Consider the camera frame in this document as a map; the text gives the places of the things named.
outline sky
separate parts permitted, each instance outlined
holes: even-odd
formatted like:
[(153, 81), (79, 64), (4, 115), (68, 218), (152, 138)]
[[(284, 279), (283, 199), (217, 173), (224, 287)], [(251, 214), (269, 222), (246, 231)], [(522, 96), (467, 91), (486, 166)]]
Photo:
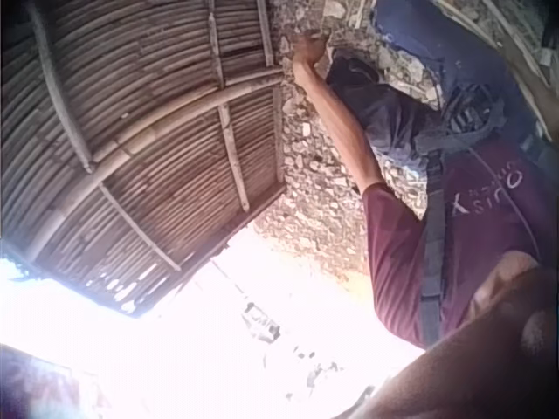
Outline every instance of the sky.
[[(250, 228), (229, 245), (142, 319), (50, 279), (9, 281), (18, 272), (2, 259), (0, 341), (96, 374), (122, 406), (141, 399), (157, 418), (328, 418), (422, 353), (384, 329), (372, 295), (352, 297), (312, 261), (278, 253)], [(250, 301), (280, 325), (272, 345), (249, 334)], [(286, 393), (305, 394), (310, 368), (295, 347), (343, 371), (288, 402)]]

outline rock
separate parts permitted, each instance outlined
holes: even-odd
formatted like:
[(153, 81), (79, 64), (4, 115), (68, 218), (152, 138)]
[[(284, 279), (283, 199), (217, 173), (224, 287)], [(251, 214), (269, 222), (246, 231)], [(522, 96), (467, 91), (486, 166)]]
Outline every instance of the rock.
[(394, 67), (394, 59), (392, 58), (392, 54), (390, 54), (390, 51), (388, 51), (386, 48), (381, 47), (378, 50), (378, 66), (382, 69)]
[(430, 87), (429, 89), (427, 89), (427, 91), (425, 92), (425, 97), (429, 101), (437, 100), (437, 87)]
[(281, 40), (279, 41), (279, 52), (285, 55), (289, 53), (289, 50), (291, 50), (289, 41), (286, 37), (281, 37)]
[(416, 83), (421, 82), (423, 80), (423, 64), (417, 59), (414, 58), (408, 64), (408, 71), (410, 72), (410, 79)]
[(286, 100), (281, 110), (285, 115), (292, 115), (295, 112), (295, 100), (293, 98)]
[(297, 20), (301, 20), (302, 18), (305, 17), (305, 12), (306, 12), (306, 11), (305, 11), (305, 8), (304, 8), (303, 6), (299, 6), (299, 7), (297, 8), (297, 11), (295, 11), (295, 18), (296, 18)]
[(283, 200), (283, 203), (288, 207), (291, 208), (292, 210), (294, 210), (297, 207), (297, 204), (295, 204), (295, 202), (293, 201), (293, 199), (290, 198), (285, 198)]
[(303, 136), (308, 137), (311, 134), (311, 124), (308, 122), (303, 123)]
[(336, 149), (336, 147), (331, 147), (331, 148), (330, 148), (330, 152), (332, 153), (332, 155), (333, 155), (336, 159), (340, 159), (340, 153), (338, 153), (338, 150)]
[(305, 144), (303, 141), (294, 142), (291, 146), (295, 153), (303, 153), (305, 151)]
[(304, 93), (301, 93), (300, 89), (298, 89), (296, 86), (293, 87), (292, 96), (297, 105), (303, 105), (305, 103), (306, 95)]
[(313, 242), (306, 237), (299, 237), (299, 244), (302, 247), (312, 247), (313, 246)]
[(324, 16), (335, 17), (336, 19), (341, 19), (346, 14), (346, 8), (343, 7), (341, 3), (335, 0), (327, 0), (324, 4)]
[(291, 64), (291, 59), (284, 57), (281, 59), (281, 66), (284, 72), (291, 72), (293, 70), (293, 65)]
[(335, 177), (332, 183), (337, 186), (348, 186), (348, 180), (345, 177)]

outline bamboo pole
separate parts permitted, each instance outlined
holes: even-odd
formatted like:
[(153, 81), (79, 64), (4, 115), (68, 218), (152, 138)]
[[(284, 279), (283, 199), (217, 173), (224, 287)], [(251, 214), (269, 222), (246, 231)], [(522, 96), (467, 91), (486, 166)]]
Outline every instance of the bamboo pole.
[(108, 190), (107, 187), (103, 183), (101, 183), (99, 185), (99, 190), (101, 191), (103, 196), (111, 203), (111, 205), (113, 205), (113, 208), (116, 210), (116, 212), (118, 212), (119, 215), (122, 218), (124, 218), (124, 221), (126, 221), (128, 223), (130, 228), (141, 238), (141, 240), (144, 241), (144, 243), (152, 251), (157, 253), (157, 255), (161, 259), (163, 259), (165, 262), (167, 262), (169, 264), (169, 266), (171, 268), (173, 268), (175, 271), (180, 271), (181, 270), (181, 267), (178, 264), (176, 264), (175, 261), (173, 259), (171, 259), (171, 257), (167, 253), (165, 253), (163, 251), (163, 249), (160, 248), (151, 238), (149, 238), (149, 236), (144, 232), (144, 230), (141, 229), (141, 227), (138, 225), (138, 223), (132, 219), (132, 217), (126, 212), (126, 210), (124, 208), (122, 208), (122, 206), (119, 204), (119, 202), (113, 196), (111, 191)]
[(145, 128), (153, 125), (158, 120), (164, 118), (170, 113), (175, 112), (181, 107), (187, 106), (188, 104), (207, 96), (208, 94), (214, 93), (217, 90), (215, 85), (205, 85), (198, 87), (197, 89), (184, 94), (165, 105), (158, 107), (155, 111), (147, 114), (137, 122), (125, 128), (121, 133), (119, 133), (114, 140), (106, 142), (102, 147), (100, 147), (95, 153), (93, 153), (93, 161), (99, 163), (110, 155), (115, 149), (119, 148), (125, 144), (132, 137), (140, 133)]
[(65, 195), (61, 196), (59, 203), (52, 209), (51, 214), (45, 219), (38, 233), (31, 240), (25, 256), (34, 261), (38, 254), (44, 249), (54, 233), (62, 223), (78, 208), (78, 206), (112, 173), (122, 167), (134, 155), (151, 146), (166, 134), (177, 129), (181, 125), (195, 119), (203, 113), (223, 105), (246, 94), (256, 92), (269, 86), (279, 84), (282, 80), (280, 75), (258, 78), (238, 85), (226, 87), (222, 91), (214, 92), (183, 106), (175, 112), (161, 118), (149, 127), (142, 129), (129, 141), (116, 148), (104, 158), (95, 172), (82, 177), (77, 181)]
[(268, 9), (266, 0), (257, 0), (259, 8), (260, 32), (262, 33), (262, 45), (264, 46), (264, 58), (266, 67), (273, 66), (272, 38), (270, 37), (270, 24), (268, 22)]
[(283, 174), (283, 111), (281, 110), (281, 90), (278, 86), (273, 88), (273, 131), (276, 147), (276, 177), (282, 183)]
[[(216, 9), (215, 0), (208, 0), (208, 25), (210, 29), (210, 44), (211, 44), (211, 58), (217, 74), (217, 82), (219, 87), (225, 87), (224, 71), (221, 65), (221, 56), (219, 55), (219, 37), (217, 34), (216, 19), (214, 12)], [(235, 186), (237, 187), (238, 199), (245, 212), (251, 208), (248, 202), (248, 195), (246, 194), (245, 181), (243, 179), (243, 172), (241, 170), (241, 163), (238, 159), (237, 145), (235, 143), (235, 134), (233, 133), (233, 126), (231, 124), (231, 112), (229, 105), (226, 103), (217, 107), (219, 111), (219, 121), (221, 123), (221, 131), (225, 141), (225, 149), (227, 150), (227, 159), (231, 167), (231, 173)]]
[(71, 107), (56, 70), (45, 19), (33, 0), (27, 2), (25, 6), (31, 18), (31, 25), (37, 40), (38, 55), (43, 67), (46, 88), (51, 96), (52, 105), (81, 164), (86, 172), (91, 174), (93, 172), (92, 156), (87, 148), (85, 137), (79, 128), (78, 122), (74, 119), (72, 113), (69, 112)]
[(248, 195), (246, 194), (245, 181), (243, 180), (243, 172), (241, 170), (241, 162), (238, 159), (237, 145), (235, 144), (235, 134), (233, 133), (233, 126), (231, 124), (231, 113), (229, 105), (223, 104), (217, 107), (219, 111), (219, 120), (221, 122), (221, 130), (224, 135), (225, 149), (227, 150), (227, 158), (229, 159), (229, 166), (233, 174), (233, 180), (237, 187), (238, 199), (245, 212), (248, 212), (251, 205), (248, 202)]

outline man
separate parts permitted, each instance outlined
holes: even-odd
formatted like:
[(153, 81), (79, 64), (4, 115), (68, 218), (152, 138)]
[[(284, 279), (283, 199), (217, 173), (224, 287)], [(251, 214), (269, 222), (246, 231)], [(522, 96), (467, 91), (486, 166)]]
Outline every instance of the man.
[[(442, 339), (358, 416), (546, 417), (556, 409), (556, 150), (506, 61), (433, 4), (378, 0), (376, 28), (422, 60), (441, 86), (439, 112), (346, 52), (322, 80), (325, 38), (304, 37), (293, 57), (362, 194), (379, 319), (419, 347)], [(557, 98), (516, 65), (555, 137)], [(427, 173), (423, 220), (386, 186), (371, 146)]]

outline wooden beam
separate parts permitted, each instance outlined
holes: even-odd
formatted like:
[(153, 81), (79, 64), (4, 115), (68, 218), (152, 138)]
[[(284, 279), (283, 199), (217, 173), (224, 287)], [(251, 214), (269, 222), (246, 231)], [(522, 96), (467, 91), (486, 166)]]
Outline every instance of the wooden beam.
[(272, 38), (270, 37), (270, 23), (268, 22), (268, 8), (266, 0), (257, 0), (259, 8), (260, 32), (262, 33), (262, 45), (264, 46), (264, 59), (266, 67), (273, 66)]
[(281, 75), (273, 75), (226, 87), (224, 90), (210, 93), (199, 100), (189, 103), (187, 106), (176, 109), (173, 113), (166, 115), (149, 127), (141, 130), (138, 134), (131, 137), (126, 143), (122, 144), (105, 157), (99, 163), (99, 166), (95, 169), (93, 174), (83, 176), (59, 198), (58, 204), (51, 209), (50, 214), (41, 224), (37, 234), (25, 249), (25, 256), (30, 261), (35, 260), (49, 242), (52, 235), (54, 235), (76, 208), (78, 208), (97, 186), (118, 168), (122, 167), (122, 165), (129, 161), (134, 155), (137, 155), (145, 148), (151, 146), (166, 134), (211, 109), (246, 94), (277, 85), (282, 79)]
[[(214, 69), (217, 74), (217, 82), (219, 87), (225, 87), (224, 71), (221, 65), (221, 57), (219, 55), (219, 37), (217, 34), (216, 19), (214, 16), (216, 10), (215, 0), (208, 0), (208, 26), (210, 29), (210, 44), (211, 44), (211, 59), (213, 61)], [(231, 166), (233, 180), (237, 187), (238, 199), (245, 212), (251, 208), (248, 202), (248, 195), (246, 194), (245, 181), (243, 179), (243, 172), (241, 170), (241, 163), (238, 159), (237, 145), (235, 143), (235, 134), (233, 133), (233, 126), (231, 124), (231, 112), (229, 105), (223, 103), (217, 107), (219, 111), (219, 121), (221, 123), (221, 130), (224, 136), (225, 148), (227, 150), (227, 158)]]
[(276, 177), (279, 183), (283, 183), (283, 111), (281, 109), (281, 90), (274, 86), (273, 95), (273, 134), (276, 147)]
[(208, 0), (208, 28), (210, 30), (211, 60), (214, 70), (217, 73), (217, 82), (220, 88), (224, 88), (224, 69), (221, 66), (221, 56), (219, 55), (219, 37), (217, 36), (216, 25), (216, 0)]
[(181, 270), (181, 267), (176, 264), (175, 261), (171, 259), (170, 256), (165, 253), (161, 247), (155, 244), (155, 242), (151, 238), (149, 238), (149, 236), (141, 229), (137, 222), (132, 219), (132, 217), (126, 212), (124, 208), (122, 208), (111, 191), (108, 190), (103, 183), (99, 185), (99, 190), (101, 191), (103, 196), (111, 203), (111, 205), (113, 205), (113, 208), (116, 210), (116, 212), (118, 212), (119, 215), (124, 218), (124, 221), (127, 222), (130, 228), (134, 230), (134, 232), (141, 238), (141, 240), (143, 240), (143, 242), (149, 247), (149, 249), (154, 251), (157, 256), (167, 262), (167, 264), (169, 264), (169, 266), (175, 271)]
[(59, 117), (62, 127), (66, 131), (68, 140), (79, 158), (82, 166), (87, 173), (93, 172), (91, 163), (92, 156), (87, 148), (86, 140), (79, 128), (78, 122), (74, 119), (70, 112), (70, 104), (64, 93), (62, 83), (60, 82), (54, 57), (52, 56), (51, 42), (49, 33), (46, 28), (46, 22), (43, 14), (38, 9), (35, 1), (30, 0), (26, 3), (26, 8), (31, 18), (31, 25), (37, 40), (38, 55), (43, 67), (43, 75), (45, 76), (46, 88), (51, 96), (52, 105)]
[(219, 111), (219, 120), (221, 121), (221, 129), (225, 139), (225, 148), (227, 149), (227, 158), (233, 173), (233, 179), (237, 186), (238, 199), (245, 212), (248, 212), (251, 205), (248, 202), (248, 195), (246, 194), (245, 182), (243, 180), (243, 172), (241, 171), (241, 163), (238, 159), (237, 145), (235, 144), (235, 135), (233, 134), (233, 127), (231, 125), (231, 113), (229, 105), (223, 104), (217, 107)]
[(254, 72), (239, 74), (238, 76), (227, 78), (227, 80), (225, 81), (225, 85), (233, 86), (243, 81), (255, 79), (257, 77), (271, 76), (273, 74), (283, 74), (283, 68), (279, 66), (267, 67), (267, 68), (263, 68), (262, 70), (256, 70)]

